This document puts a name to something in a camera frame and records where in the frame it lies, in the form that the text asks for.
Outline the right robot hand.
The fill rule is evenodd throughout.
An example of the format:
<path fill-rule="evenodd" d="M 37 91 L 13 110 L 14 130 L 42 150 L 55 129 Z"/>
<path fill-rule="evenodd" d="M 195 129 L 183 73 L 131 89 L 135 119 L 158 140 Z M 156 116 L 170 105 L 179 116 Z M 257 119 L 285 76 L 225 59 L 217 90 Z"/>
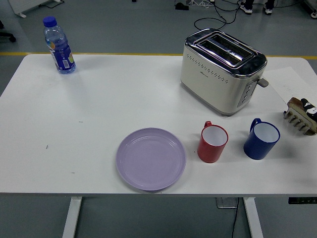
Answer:
<path fill-rule="evenodd" d="M 306 98 L 301 99 L 304 111 L 306 112 L 307 116 L 312 119 L 313 121 L 317 121 L 317 108 L 312 105 Z"/>

